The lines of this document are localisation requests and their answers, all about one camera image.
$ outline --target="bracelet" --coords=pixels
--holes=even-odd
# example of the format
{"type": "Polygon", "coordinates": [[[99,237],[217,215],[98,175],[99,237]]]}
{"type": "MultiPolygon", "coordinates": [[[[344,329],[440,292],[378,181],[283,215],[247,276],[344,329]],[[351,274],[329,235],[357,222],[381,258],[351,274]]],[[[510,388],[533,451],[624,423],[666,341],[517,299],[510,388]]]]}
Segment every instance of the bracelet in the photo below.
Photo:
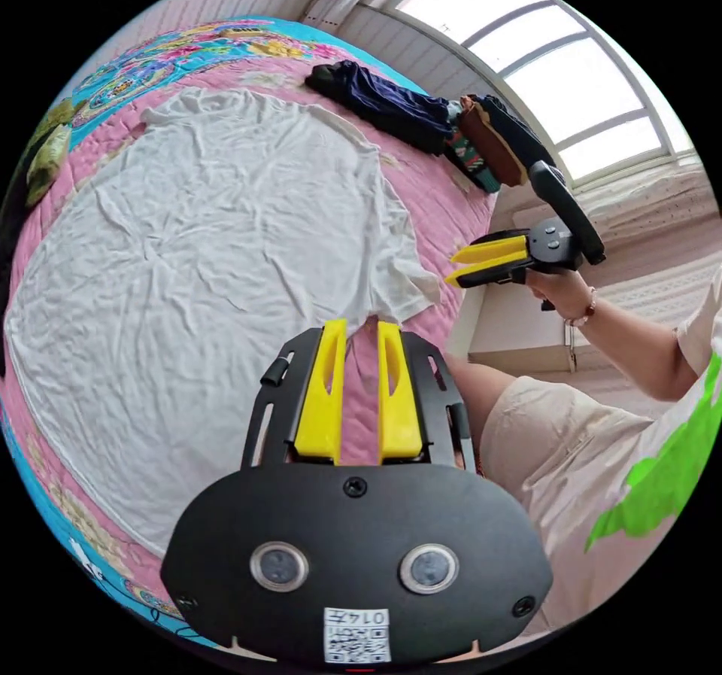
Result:
{"type": "Polygon", "coordinates": [[[584,316],[579,319],[565,319],[564,323],[568,327],[574,327],[575,329],[583,327],[589,321],[589,317],[593,316],[596,311],[596,289],[594,286],[589,287],[589,292],[592,295],[592,300],[590,301],[589,306],[584,310],[584,316]]]}

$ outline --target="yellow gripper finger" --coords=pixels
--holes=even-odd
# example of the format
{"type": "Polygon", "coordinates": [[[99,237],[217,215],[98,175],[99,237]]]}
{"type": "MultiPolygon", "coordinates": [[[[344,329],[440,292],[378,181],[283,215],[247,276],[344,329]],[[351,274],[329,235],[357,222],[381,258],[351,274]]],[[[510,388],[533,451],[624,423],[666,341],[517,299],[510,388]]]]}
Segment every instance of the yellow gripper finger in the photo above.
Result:
{"type": "Polygon", "coordinates": [[[508,239],[472,244],[459,249],[452,263],[484,263],[507,256],[526,256],[526,236],[509,236],[508,239]]]}
{"type": "Polygon", "coordinates": [[[296,431],[301,458],[341,460],[346,321],[326,322],[296,431]]]}
{"type": "Polygon", "coordinates": [[[445,281],[447,284],[458,287],[459,279],[462,276],[494,269],[508,263],[524,261],[528,256],[526,236],[513,236],[510,239],[499,239],[486,244],[467,246],[461,249],[451,261],[453,263],[470,263],[471,266],[465,266],[463,269],[449,274],[445,281]]]}
{"type": "Polygon", "coordinates": [[[401,330],[385,321],[378,325],[378,463],[414,459],[423,442],[406,364],[401,330]],[[393,392],[390,390],[393,381],[393,392]]]}

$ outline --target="window frame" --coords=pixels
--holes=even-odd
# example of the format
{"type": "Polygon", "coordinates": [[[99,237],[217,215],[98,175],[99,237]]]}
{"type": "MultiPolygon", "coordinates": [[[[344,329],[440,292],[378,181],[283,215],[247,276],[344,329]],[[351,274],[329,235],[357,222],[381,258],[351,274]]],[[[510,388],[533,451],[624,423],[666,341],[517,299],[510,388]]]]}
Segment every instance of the window frame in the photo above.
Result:
{"type": "Polygon", "coordinates": [[[398,20],[401,23],[415,29],[417,32],[431,38],[436,44],[446,48],[452,55],[459,58],[465,65],[477,75],[483,78],[498,94],[499,97],[504,99],[511,107],[517,112],[517,114],[530,126],[534,133],[539,137],[543,145],[549,150],[553,158],[558,162],[558,165],[564,174],[565,179],[569,182],[569,187],[573,190],[581,192],[582,190],[591,190],[600,184],[615,181],[618,178],[622,178],[626,175],[631,175],[636,172],[640,172],[646,169],[653,168],[655,166],[664,163],[673,163],[681,159],[687,159],[688,157],[696,156],[696,151],[692,147],[685,151],[675,151],[672,144],[672,140],[662,122],[662,118],[654,107],[649,95],[647,94],[641,81],[637,79],[634,73],[630,70],[629,66],[625,63],[621,55],[612,47],[606,38],[606,35],[602,33],[588,18],[576,11],[572,6],[566,4],[563,0],[544,0],[531,4],[524,5],[515,11],[500,16],[496,20],[488,23],[487,25],[480,28],[477,32],[470,35],[462,43],[456,43],[451,38],[444,35],[443,32],[431,27],[424,23],[422,20],[414,18],[403,11],[398,9],[398,6],[404,0],[363,0],[361,6],[364,8],[370,8],[378,13],[386,15],[394,20],[398,20]],[[470,47],[475,45],[484,37],[489,35],[491,32],[498,28],[510,23],[512,20],[516,20],[519,17],[527,15],[528,13],[541,10],[543,8],[558,7],[560,10],[567,13],[573,20],[575,20],[583,29],[583,32],[578,32],[572,35],[560,38],[553,43],[546,44],[531,51],[525,56],[522,56],[514,63],[508,65],[498,73],[492,70],[484,61],[478,58],[470,51],[470,47]],[[525,65],[538,60],[547,53],[553,50],[558,50],[564,45],[570,44],[578,40],[591,39],[594,41],[602,51],[609,57],[614,63],[617,69],[621,72],[626,82],[631,87],[637,98],[639,98],[642,107],[631,111],[629,113],[615,116],[613,118],[602,121],[601,123],[591,126],[590,128],[580,131],[572,136],[569,136],[564,141],[560,141],[558,144],[554,144],[549,135],[545,132],[544,127],[540,124],[536,116],[529,110],[524,104],[523,100],[513,91],[513,89],[506,83],[507,76],[516,72],[525,65]],[[632,157],[628,157],[625,160],[619,161],[611,166],[607,166],[604,169],[596,170],[588,175],[574,179],[564,165],[563,159],[560,155],[561,151],[570,147],[574,143],[590,138],[592,135],[596,135],[606,130],[610,130],[622,123],[627,123],[630,120],[637,120],[639,118],[648,117],[654,131],[660,140],[660,147],[654,151],[647,151],[643,154],[638,154],[632,157]]]}

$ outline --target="green print on shirt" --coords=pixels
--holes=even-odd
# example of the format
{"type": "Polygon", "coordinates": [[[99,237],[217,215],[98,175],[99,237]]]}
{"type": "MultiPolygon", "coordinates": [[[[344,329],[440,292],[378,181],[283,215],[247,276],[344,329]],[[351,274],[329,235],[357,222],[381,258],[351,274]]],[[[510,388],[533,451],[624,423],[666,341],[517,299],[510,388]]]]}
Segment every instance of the green print on shirt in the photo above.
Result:
{"type": "Polygon", "coordinates": [[[596,521],[585,552],[603,537],[623,531],[644,537],[663,520],[679,515],[696,487],[722,422],[722,395],[713,402],[722,358],[712,356],[702,399],[690,418],[667,439],[656,457],[639,461],[626,478],[630,487],[618,505],[596,521]]]}

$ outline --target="pink quilt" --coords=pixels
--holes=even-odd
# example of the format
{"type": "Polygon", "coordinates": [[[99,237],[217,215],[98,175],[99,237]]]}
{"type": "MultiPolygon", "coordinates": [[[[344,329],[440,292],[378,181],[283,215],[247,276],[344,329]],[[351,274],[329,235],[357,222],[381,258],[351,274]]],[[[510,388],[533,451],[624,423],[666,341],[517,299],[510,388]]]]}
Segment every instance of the pink quilt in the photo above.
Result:
{"type": "MultiPolygon", "coordinates": [[[[61,175],[25,225],[15,253],[11,296],[23,271],[62,210],[113,155],[142,134],[140,113],[173,96],[182,86],[210,89],[247,87],[259,93],[302,104],[316,103],[357,126],[382,152],[388,181],[409,210],[423,266],[440,277],[452,270],[450,256],[470,240],[487,233],[493,197],[469,186],[443,157],[422,154],[377,131],[341,106],[303,85],[311,66],[321,60],[246,58],[192,73],[180,81],[151,90],[113,114],[70,153],[61,175]]],[[[441,302],[405,322],[404,328],[444,347],[460,307],[460,292],[442,286],[441,302]]],[[[0,382],[0,397],[17,445],[50,499],[80,531],[98,555],[122,577],[158,598],[166,612],[174,610],[160,582],[157,557],[129,540],[85,495],[38,432],[23,401],[7,353],[8,372],[0,382]]],[[[375,323],[369,321],[351,341],[344,393],[345,464],[374,464],[377,451],[377,359],[375,323]]]]}

